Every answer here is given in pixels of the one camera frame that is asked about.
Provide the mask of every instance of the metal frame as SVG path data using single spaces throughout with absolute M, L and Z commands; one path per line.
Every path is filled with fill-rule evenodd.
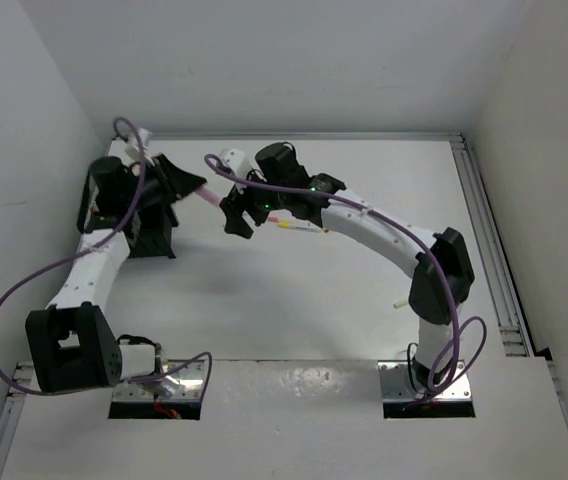
M 530 356 L 534 354 L 532 343 L 522 312 L 517 301 L 515 286 L 511 280 L 504 251 L 499 241 L 493 215 L 484 191 L 477 164 L 472 157 L 466 141 L 457 133 L 180 133 L 154 135 L 156 140 L 179 139 L 262 139 L 267 137 L 286 137 L 287 139 L 307 140 L 407 140 L 407 141 L 448 141 L 458 170 L 464 198 L 471 223 L 478 241 L 478 247 L 489 289 L 497 312 L 500 330 L 507 356 Z M 30 362 L 18 364 L 14 379 L 20 383 L 30 383 L 34 374 Z M 0 418 L 0 478 L 8 458 L 11 443 L 17 430 L 25 395 L 9 389 L 6 404 Z
M 162 363 L 164 371 L 182 365 L 187 360 L 168 360 Z M 206 379 L 203 361 L 193 362 L 180 372 L 169 375 L 158 390 L 151 392 L 144 384 L 118 383 L 113 388 L 111 403 L 153 403 L 153 394 L 159 394 L 161 402 L 191 404 L 198 402 Z
M 532 356 L 535 351 L 531 336 L 524 322 L 477 162 L 462 137 L 451 141 L 451 150 L 493 297 L 505 353 L 507 356 Z
M 465 363 L 460 361 L 455 369 L 455 375 L 460 375 Z M 382 403 L 404 404 L 422 398 L 420 392 L 414 391 L 408 383 L 408 361 L 391 360 L 378 362 Z M 468 376 L 463 374 L 453 385 L 435 397 L 439 403 L 472 401 L 471 384 Z

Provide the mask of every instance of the table surface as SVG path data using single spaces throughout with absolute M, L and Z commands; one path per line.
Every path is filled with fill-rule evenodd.
M 252 156 L 267 143 L 161 140 L 150 150 L 224 196 L 231 185 L 203 155 Z M 410 308 L 392 306 L 410 284 L 399 269 L 335 233 L 264 225 L 249 241 L 225 235 L 221 211 L 192 196 L 177 205 L 177 258 L 127 261 L 107 318 L 174 358 L 213 353 L 202 420 L 108 420 L 108 390 L 29 397 L 4 479 L 568 479 L 568 433 L 544 361 L 504 356 L 450 145 L 295 145 L 310 173 L 341 178 L 415 225 L 464 234 L 477 279 L 462 318 L 480 314 L 490 330 L 470 374 L 477 418 L 383 419 L 376 360 L 402 358 L 417 339 Z M 111 153 L 122 152 L 114 142 Z M 463 356 L 478 340 L 469 329 Z M 250 361 L 263 359 L 280 361 Z
M 250 157 L 267 140 L 155 141 L 180 168 L 205 176 L 226 196 L 231 182 L 202 158 L 225 147 Z M 477 280 L 464 318 L 482 315 L 491 328 L 485 356 L 503 348 L 473 228 L 450 145 L 410 141 L 296 141 L 309 173 L 342 179 L 376 208 L 417 226 L 452 226 L 468 239 Z M 112 154 L 123 155 L 121 143 Z M 221 210 L 191 197 L 179 202 L 173 233 L 177 258 L 127 261 L 113 287 L 107 318 L 116 335 L 156 338 L 172 355 L 210 350 L 218 359 L 401 358 L 417 340 L 406 299 L 410 280 L 392 263 L 337 233 L 313 234 L 265 224 L 251 240 L 223 232 Z M 290 218 L 285 212 L 278 215 Z M 465 335 L 466 356 L 479 328 Z

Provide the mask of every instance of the white panel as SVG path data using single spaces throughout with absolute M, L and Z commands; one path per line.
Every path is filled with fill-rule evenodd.
M 209 178 L 225 196 L 232 183 L 203 162 L 239 148 L 253 156 L 272 140 L 152 141 L 180 168 Z M 482 315 L 491 335 L 484 361 L 504 355 L 473 229 L 448 142 L 294 141 L 309 173 L 329 173 L 373 205 L 413 225 L 459 229 L 477 280 L 464 317 Z M 124 144 L 111 153 L 121 155 Z M 251 240 L 223 232 L 224 216 L 196 195 L 176 206 L 177 258 L 131 259 L 115 281 L 107 318 L 116 335 L 157 339 L 171 355 L 210 350 L 224 359 L 402 358 L 417 340 L 417 316 L 393 304 L 409 279 L 388 260 L 337 233 L 265 224 Z M 479 328 L 465 334 L 466 358 Z
M 73 252 L 88 162 L 103 146 L 17 0 L 0 0 L 0 295 Z M 28 355 L 24 320 L 64 271 L 17 293 L 0 312 L 0 364 Z M 0 412 L 6 386 L 0 381 Z
M 28 398 L 3 480 L 568 480 L 543 359 L 471 373 L 477 418 L 384 420 L 376 362 L 216 362 L 198 421 L 107 420 L 110 390 Z
M 477 125 L 486 189 L 536 344 L 568 407 L 568 2 L 537 2 Z
M 531 0 L 21 0 L 96 125 L 460 130 Z

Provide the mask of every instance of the metal base plate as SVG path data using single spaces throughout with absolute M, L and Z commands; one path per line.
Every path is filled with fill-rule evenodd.
M 457 365 L 456 375 L 464 369 L 464 362 Z M 407 403 L 422 398 L 422 392 L 413 390 L 409 381 L 406 360 L 378 362 L 382 404 L 385 418 L 442 418 L 474 417 L 471 385 L 466 375 L 437 395 L 432 401 L 419 406 Z
M 181 365 L 183 361 L 169 360 L 162 365 L 164 371 Z M 201 413 L 200 395 L 206 371 L 203 362 L 194 362 L 174 375 L 166 377 L 160 389 L 158 405 L 175 410 L 179 419 L 199 420 Z M 155 419 L 168 418 L 155 408 L 154 392 L 140 384 L 122 382 L 113 388 L 109 418 Z

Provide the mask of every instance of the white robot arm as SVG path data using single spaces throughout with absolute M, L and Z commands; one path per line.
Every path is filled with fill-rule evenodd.
M 453 336 L 444 287 L 422 247 L 380 218 L 391 219 L 410 231 L 433 253 L 444 270 L 458 310 L 475 279 L 462 235 L 452 228 L 436 234 L 374 209 L 340 180 L 324 173 L 309 176 L 296 157 L 291 144 L 276 143 L 256 154 L 259 169 L 240 150 L 223 151 L 216 158 L 218 165 L 207 158 L 218 174 L 236 181 L 220 203 L 227 220 L 225 231 L 250 238 L 253 231 L 244 213 L 261 225 L 271 211 L 285 209 L 296 218 L 342 233 L 397 265 L 412 279 L 409 304 L 419 316 L 414 364 L 418 382 L 427 386 L 431 367 Z M 369 214 L 373 210 L 377 215 Z M 432 374 L 436 384 L 449 371 L 451 357 L 449 349 L 440 359 L 437 371 Z
M 133 344 L 129 339 L 128 345 L 120 345 L 115 339 L 104 317 L 106 302 L 127 258 L 175 258 L 171 235 L 178 220 L 172 206 L 206 179 L 156 155 L 145 166 L 134 215 L 122 231 L 112 235 L 138 188 L 139 152 L 129 145 L 127 153 L 132 161 L 103 157 L 91 164 L 77 219 L 82 234 L 78 252 L 112 238 L 79 256 L 59 293 L 45 309 L 31 311 L 26 319 L 33 365 L 44 393 L 114 386 L 122 378 L 148 374 L 156 367 L 153 342 Z

